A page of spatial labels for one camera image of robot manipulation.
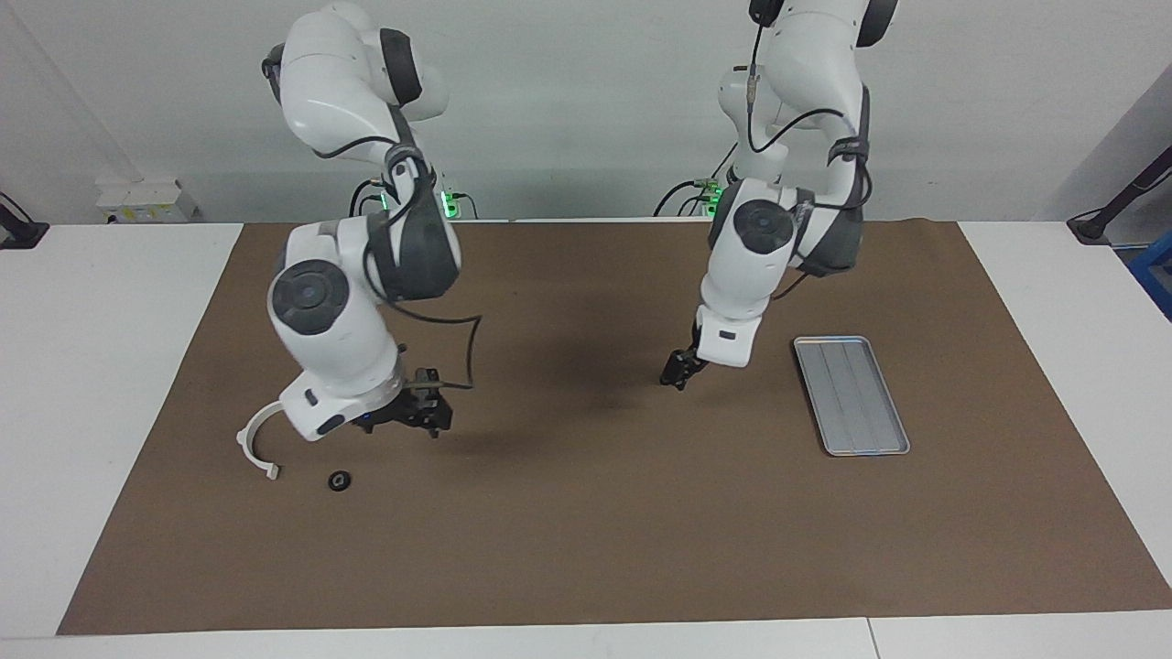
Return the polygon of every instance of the green light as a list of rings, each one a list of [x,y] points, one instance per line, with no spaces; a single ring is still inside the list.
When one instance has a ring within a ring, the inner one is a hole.
[[[721,195],[723,193],[724,193],[723,188],[716,188],[713,191],[711,196],[709,196],[708,203],[704,205],[704,212],[708,213],[709,217],[716,216],[716,206],[720,205]]]
[[[452,198],[452,196],[447,191],[440,192],[443,198],[443,213],[448,219],[459,217],[459,202]]]

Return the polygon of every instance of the black cable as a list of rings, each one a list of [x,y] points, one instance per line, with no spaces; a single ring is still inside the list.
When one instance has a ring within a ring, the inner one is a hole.
[[[12,197],[9,197],[8,195],[5,195],[4,192],[0,192],[0,197],[4,197],[4,199],[6,202],[8,202],[9,204],[12,204],[12,208],[19,210],[20,215],[25,216],[25,219],[27,219],[28,222],[33,222],[33,216],[28,215],[28,211],[26,211],[23,208],[21,208],[21,205],[18,204],[15,199],[13,199]]]
[[[792,284],[790,284],[789,286],[786,286],[784,291],[782,291],[781,293],[777,293],[775,295],[770,295],[769,299],[776,303],[777,300],[784,298],[785,295],[789,295],[790,292],[793,291],[793,288],[798,287],[798,284],[805,281],[806,277],[810,277],[810,273],[809,272],[803,272],[802,277],[798,277],[797,280],[795,280]]]
[[[713,175],[711,175],[711,176],[709,176],[708,178],[716,178],[716,177],[717,177],[717,175],[720,175],[720,172],[721,172],[721,169],[723,169],[723,168],[724,168],[724,163],[729,162],[729,158],[731,158],[731,157],[732,157],[732,151],[736,151],[736,142],[734,142],[734,143],[732,143],[732,145],[731,145],[731,147],[729,147],[729,151],[728,151],[727,154],[724,154],[724,157],[723,157],[723,158],[721,158],[721,164],[716,165],[716,169],[714,169],[714,170],[713,170]],[[699,206],[699,205],[700,205],[700,202],[695,202],[695,203],[693,203],[693,204],[691,204],[691,210],[690,210],[690,211],[688,211],[688,215],[689,215],[689,216],[690,216],[690,215],[695,215],[695,212],[696,212],[696,206]]]
[[[400,144],[398,142],[395,142],[390,137],[383,137],[382,135],[368,135],[366,137],[359,137],[357,140],[355,140],[353,142],[349,142],[349,143],[347,143],[343,147],[334,149],[333,151],[329,151],[328,154],[322,154],[321,151],[318,151],[316,149],[314,149],[313,152],[316,154],[319,158],[334,158],[334,157],[338,157],[338,156],[345,154],[346,151],[349,151],[354,147],[357,147],[360,144],[369,144],[370,142],[382,142],[384,144],[390,144],[391,147],[397,147]]]
[[[1144,195],[1146,195],[1146,193],[1151,192],[1152,190],[1159,188],[1159,185],[1161,183],[1164,183],[1165,181],[1167,181],[1168,178],[1172,178],[1172,169],[1170,169],[1164,176],[1161,176],[1159,181],[1157,181],[1156,183],[1152,183],[1147,188],[1139,188],[1139,186],[1134,185],[1134,182],[1129,183],[1127,186],[1136,188],[1137,190],[1139,190],[1139,196],[1143,197]],[[1071,222],[1071,220],[1075,220],[1075,219],[1082,219],[1082,218],[1084,218],[1084,217],[1086,217],[1089,215],[1095,215],[1097,212],[1103,212],[1103,210],[1105,210],[1105,209],[1106,209],[1106,206],[1099,206],[1097,209],[1092,209],[1092,210],[1089,210],[1086,212],[1081,212],[1081,213],[1076,215],[1075,217],[1067,218],[1065,222]]]
[[[455,192],[452,193],[454,199],[468,199],[472,204],[472,218],[481,219],[481,211],[476,210],[476,199],[472,198],[468,192]]]
[[[362,201],[359,202],[359,213],[360,215],[362,213],[362,206],[364,206],[367,202],[379,202],[381,204],[382,203],[382,197],[380,195],[368,195],[366,197],[362,197]]]
[[[402,162],[406,162],[406,161],[410,161],[410,159],[415,161],[416,169],[418,171],[427,171],[427,168],[425,168],[427,163],[424,163],[423,159],[420,156],[417,156],[415,154],[410,154],[410,152],[400,154],[397,157],[394,157],[390,161],[387,161],[387,171],[388,172],[394,171],[395,165],[397,165],[397,164],[400,164]],[[383,188],[383,189],[391,189],[391,190],[394,189],[394,185],[390,182],[373,183],[373,185],[379,185],[380,188]],[[403,202],[397,196],[395,196],[395,202],[398,203],[398,208],[395,210],[395,215],[388,216],[387,219],[382,220],[380,230],[384,230],[384,229],[389,227],[391,224],[395,224],[396,222],[398,222],[398,218],[401,218],[404,215],[407,215],[407,211],[409,211],[420,201],[420,198],[423,196],[423,185],[421,184],[421,181],[418,178],[415,179],[415,184],[411,188],[414,188],[414,190],[411,190],[411,198],[407,199],[407,202]],[[362,203],[359,204],[359,210],[361,210],[363,203],[366,203],[366,202],[368,202],[370,199],[377,199],[380,202],[382,201],[380,197],[375,197],[375,196],[372,195],[372,196],[362,199]]]
[[[859,170],[859,174],[863,175],[863,183],[866,184],[866,186],[867,186],[867,191],[863,193],[863,198],[859,199],[858,202],[854,202],[851,205],[846,205],[846,204],[843,204],[843,205],[838,205],[838,204],[819,204],[819,203],[815,202],[813,208],[816,208],[816,209],[830,209],[830,210],[834,210],[834,211],[853,211],[853,210],[861,209],[863,204],[866,204],[867,201],[871,198],[871,192],[874,191],[874,184],[871,182],[871,172],[867,171],[867,164],[866,164],[866,159],[865,158],[858,158],[858,161],[856,162],[854,167],[857,167],[858,170]]]
[[[382,189],[387,193],[388,197],[390,197],[391,199],[395,199],[396,204],[398,203],[398,188],[395,188],[395,182],[394,181],[384,181],[382,183]]]
[[[756,147],[752,143],[752,111],[750,111],[749,113],[749,125],[748,125],[749,148],[752,149],[754,154],[762,154],[765,150],[768,150],[770,147],[772,147],[778,140],[782,138],[783,135],[785,135],[786,133],[789,133],[795,125],[802,123],[803,121],[805,121],[805,120],[808,120],[808,118],[810,118],[812,116],[818,116],[818,115],[834,115],[836,117],[841,117],[843,113],[840,113],[840,111],[838,111],[838,110],[836,110],[833,108],[818,108],[818,109],[815,109],[815,110],[802,113],[800,115],[798,115],[797,117],[795,117],[793,121],[791,121],[790,123],[786,123],[784,127],[782,127],[782,129],[778,130],[776,135],[774,135],[772,137],[770,137],[769,142],[765,142],[764,147],[758,148],[758,147]]]
[[[667,201],[670,199],[673,195],[675,195],[680,190],[683,190],[684,188],[689,188],[689,186],[690,188],[696,188],[696,182],[695,181],[684,181],[683,183],[680,183],[675,188],[672,188],[670,190],[668,190],[667,195],[663,195],[663,198],[660,199],[659,205],[655,206],[655,212],[652,213],[652,217],[659,217],[659,211],[663,210],[663,204],[667,204]]]
[[[368,179],[363,181],[362,183],[360,183],[359,186],[354,189],[354,193],[350,195],[350,215],[348,215],[346,217],[354,217],[354,216],[356,216],[359,213],[359,210],[357,210],[359,197],[362,195],[362,191],[366,190],[367,188],[369,188],[370,185],[376,185],[379,188],[382,188],[381,183],[379,183],[375,179],[370,179],[370,178],[368,178]]]
[[[745,130],[747,130],[748,137],[749,137],[749,148],[752,149],[754,154],[764,152],[766,149],[769,149],[775,143],[777,143],[777,141],[781,140],[783,135],[785,135],[786,133],[789,133],[790,129],[792,129],[795,125],[802,123],[803,121],[805,121],[805,120],[808,120],[808,118],[810,118],[812,116],[817,116],[817,115],[834,115],[834,116],[837,116],[839,118],[843,118],[843,116],[844,116],[843,113],[840,113],[840,111],[838,111],[838,110],[836,110],[833,108],[817,108],[817,109],[813,109],[813,110],[810,110],[810,111],[806,111],[806,113],[802,113],[800,115],[797,116],[797,118],[795,118],[790,123],[785,124],[785,127],[782,128],[781,130],[778,130],[776,135],[774,135],[772,137],[770,137],[769,141],[765,142],[764,147],[757,148],[757,145],[754,144],[754,142],[752,142],[752,106],[756,102],[756,97],[757,97],[757,91],[756,91],[757,50],[761,48],[761,33],[762,33],[762,30],[764,30],[764,26],[757,26],[757,38],[752,40],[752,57],[749,60],[749,82],[748,82],[748,84],[754,88],[754,91],[752,91],[754,102],[751,103],[751,102],[749,102],[748,98],[745,98],[745,115],[747,115],[747,118],[748,118],[748,125],[745,127]]]
[[[677,215],[679,217],[684,217],[684,215],[683,215],[683,206],[688,205],[688,202],[695,202],[696,204],[694,204],[691,206],[691,210],[688,211],[688,215],[691,216],[693,213],[696,212],[696,205],[699,205],[700,202],[703,202],[703,201],[704,201],[704,196],[703,195],[696,195],[695,197],[688,197],[687,199],[683,201],[682,204],[680,204],[680,210],[676,211],[675,215]]]
[[[402,213],[396,212],[395,215],[396,215],[395,219],[397,219],[398,216],[402,215]],[[479,314],[478,313],[476,315],[469,315],[468,318],[437,318],[437,317],[432,317],[432,315],[424,315],[422,313],[414,312],[414,311],[411,311],[409,308],[403,308],[403,307],[398,306],[397,303],[395,303],[394,300],[391,300],[384,292],[380,292],[379,288],[374,285],[374,280],[370,278],[370,267],[368,265],[369,259],[370,259],[370,245],[367,244],[367,246],[362,250],[362,274],[363,274],[363,277],[366,277],[367,286],[369,286],[370,290],[374,291],[374,294],[380,300],[382,300],[383,303],[386,303],[387,306],[389,306],[390,308],[397,311],[398,313],[401,313],[401,314],[403,314],[403,315],[406,315],[408,318],[411,318],[414,320],[418,320],[421,322],[431,322],[431,324],[435,324],[435,325],[468,325],[468,324],[472,325],[472,328],[468,333],[468,348],[466,348],[465,355],[464,355],[464,369],[468,373],[468,382],[466,383],[464,383],[464,382],[447,382],[447,381],[440,381],[438,383],[436,383],[436,382],[417,382],[417,383],[409,382],[409,383],[404,385],[403,388],[404,389],[421,389],[421,388],[436,388],[436,389],[440,389],[440,388],[447,388],[447,389],[462,389],[462,390],[475,389],[476,388],[476,380],[472,379],[472,353],[476,349],[476,331],[481,328],[481,321],[484,320],[484,314]]]
[[[448,388],[448,389],[462,389],[470,390],[476,388],[476,380],[472,379],[472,353],[476,351],[476,331],[481,328],[481,321],[484,320],[484,314],[469,315],[468,318],[436,318],[434,315],[424,315],[422,313],[416,313],[409,308],[403,308],[396,303],[387,300],[387,306],[397,311],[398,313],[418,320],[421,322],[431,322],[435,325],[468,325],[471,324],[472,327],[468,332],[468,347],[464,352],[464,371],[468,373],[468,382],[447,382],[441,381],[438,385],[431,382],[424,382],[418,387],[413,387],[407,385],[404,388]]]

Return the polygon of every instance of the white table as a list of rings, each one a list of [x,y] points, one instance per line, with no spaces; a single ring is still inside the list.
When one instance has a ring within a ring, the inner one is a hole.
[[[961,226],[1168,579],[1172,324],[1061,224]],[[0,655],[1172,657],[1172,611],[47,638],[239,230],[56,226],[0,252]]]

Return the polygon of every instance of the white wall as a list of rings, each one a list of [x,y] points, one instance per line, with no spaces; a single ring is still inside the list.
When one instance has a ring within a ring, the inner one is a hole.
[[[312,156],[259,73],[322,0],[2,2],[134,165],[177,176],[211,220],[336,217],[368,174]],[[716,86],[748,59],[743,0],[363,5],[448,77],[449,111],[420,130],[485,215],[646,215],[734,140]],[[904,0],[859,54],[870,215],[1029,218],[1172,60],[1168,25],[1167,0]],[[0,42],[0,185],[50,222],[91,220],[108,168],[14,49]]]
[[[1172,145],[1172,66],[1139,97],[1034,219],[1064,220],[1102,208]],[[1172,183],[1139,197],[1108,225],[1115,245],[1172,231]]]

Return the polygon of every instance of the black rubber ring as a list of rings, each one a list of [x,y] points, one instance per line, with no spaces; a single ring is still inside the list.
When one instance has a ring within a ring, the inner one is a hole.
[[[329,489],[335,492],[340,492],[346,488],[350,487],[350,473],[349,471],[334,471],[329,475]]]

